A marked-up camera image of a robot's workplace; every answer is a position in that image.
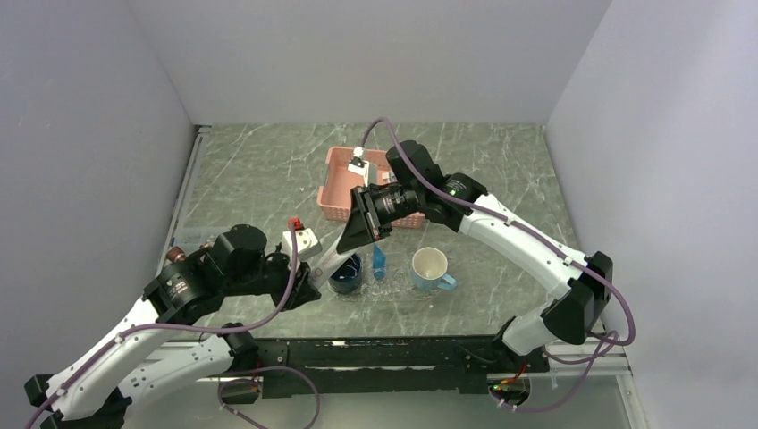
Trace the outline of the blue toothpaste tube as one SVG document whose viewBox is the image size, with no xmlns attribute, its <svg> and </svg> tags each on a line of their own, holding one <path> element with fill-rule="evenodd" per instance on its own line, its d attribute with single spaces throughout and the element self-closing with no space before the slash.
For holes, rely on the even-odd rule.
<svg viewBox="0 0 758 429">
<path fill-rule="evenodd" d="M 372 253 L 372 275 L 377 281 L 381 281 L 386 275 L 386 255 L 375 243 Z"/>
</svg>

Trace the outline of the pink perforated plastic basket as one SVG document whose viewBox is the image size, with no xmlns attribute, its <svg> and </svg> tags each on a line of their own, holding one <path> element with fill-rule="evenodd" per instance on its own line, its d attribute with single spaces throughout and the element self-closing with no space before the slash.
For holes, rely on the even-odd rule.
<svg viewBox="0 0 758 429">
<path fill-rule="evenodd" d="M 350 190 L 363 186 L 364 182 L 357 174 L 347 170 L 352 158 L 351 147 L 330 147 L 325 163 L 327 173 L 324 185 L 319 188 L 316 203 L 327 220 L 346 222 L 350 213 Z M 382 180 L 382 172 L 391 170 L 383 150 L 366 149 L 364 158 L 376 165 L 376 184 L 388 184 Z"/>
</svg>

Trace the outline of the dark blue mug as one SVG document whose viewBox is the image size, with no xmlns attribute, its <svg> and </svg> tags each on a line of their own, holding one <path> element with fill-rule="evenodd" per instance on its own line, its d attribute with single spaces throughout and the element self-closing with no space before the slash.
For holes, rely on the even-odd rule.
<svg viewBox="0 0 758 429">
<path fill-rule="evenodd" d="M 363 280 L 361 257 L 354 253 L 329 278 L 329 287 L 336 294 L 346 295 L 359 289 Z"/>
</svg>

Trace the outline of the clear textured oval tray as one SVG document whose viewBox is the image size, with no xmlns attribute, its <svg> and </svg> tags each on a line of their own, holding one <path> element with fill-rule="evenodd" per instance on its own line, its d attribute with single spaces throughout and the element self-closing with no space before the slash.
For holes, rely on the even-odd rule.
<svg viewBox="0 0 758 429">
<path fill-rule="evenodd" d="M 385 276 L 376 280 L 369 268 L 362 282 L 349 293 L 338 293 L 331 285 L 325 289 L 338 300 L 346 302 L 407 302 L 425 301 L 439 294 L 438 290 L 420 290 L 411 280 L 409 262 L 387 263 Z"/>
</svg>

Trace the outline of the light blue white mug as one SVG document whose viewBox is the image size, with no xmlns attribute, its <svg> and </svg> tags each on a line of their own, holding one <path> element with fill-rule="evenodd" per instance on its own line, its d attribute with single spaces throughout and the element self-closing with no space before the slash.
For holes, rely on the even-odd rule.
<svg viewBox="0 0 758 429">
<path fill-rule="evenodd" d="M 455 290 L 458 282 L 448 274 L 449 261 L 438 248 L 419 249 L 411 258 L 411 281 L 424 293 Z"/>
</svg>

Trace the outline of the clear acrylic toothbrush holder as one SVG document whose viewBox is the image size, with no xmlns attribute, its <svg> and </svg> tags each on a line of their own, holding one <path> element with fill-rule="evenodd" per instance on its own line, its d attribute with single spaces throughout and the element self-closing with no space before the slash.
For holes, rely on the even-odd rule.
<svg viewBox="0 0 758 429">
<path fill-rule="evenodd" d="M 408 276 L 408 268 L 403 264 L 386 265 L 386 275 L 377 281 L 372 275 L 370 265 L 361 284 L 361 295 L 374 301 L 410 300 L 413 298 L 415 286 Z"/>
</svg>

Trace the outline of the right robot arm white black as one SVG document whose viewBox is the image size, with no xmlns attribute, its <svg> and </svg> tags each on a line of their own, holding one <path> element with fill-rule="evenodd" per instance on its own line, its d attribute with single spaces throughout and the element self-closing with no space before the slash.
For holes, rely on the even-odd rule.
<svg viewBox="0 0 758 429">
<path fill-rule="evenodd" d="M 554 341 L 581 345 L 611 298 L 612 262 L 588 256 L 537 231 L 464 173 L 444 174 L 428 149 L 405 140 L 387 151 L 393 182 L 350 190 L 350 217 L 317 263 L 332 275 L 358 248 L 390 235 L 392 222 L 416 212 L 492 248 L 546 290 L 547 301 L 498 331 L 493 361 L 513 371 L 529 353 Z"/>
</svg>

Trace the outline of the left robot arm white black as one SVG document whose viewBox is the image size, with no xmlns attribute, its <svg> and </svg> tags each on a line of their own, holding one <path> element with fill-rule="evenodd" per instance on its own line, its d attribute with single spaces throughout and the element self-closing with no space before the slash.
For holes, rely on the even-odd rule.
<svg viewBox="0 0 758 429">
<path fill-rule="evenodd" d="M 172 248 L 166 265 L 131 310 L 92 349 L 56 374 L 24 386 L 34 428 L 120 428 L 139 407 L 197 379 L 259 366 L 252 332 L 263 326 L 200 327 L 227 298 L 269 296 L 280 314 L 318 300 L 341 264 L 314 232 L 289 221 L 282 242 L 267 250 L 266 235 L 238 224 L 187 253 Z"/>
</svg>

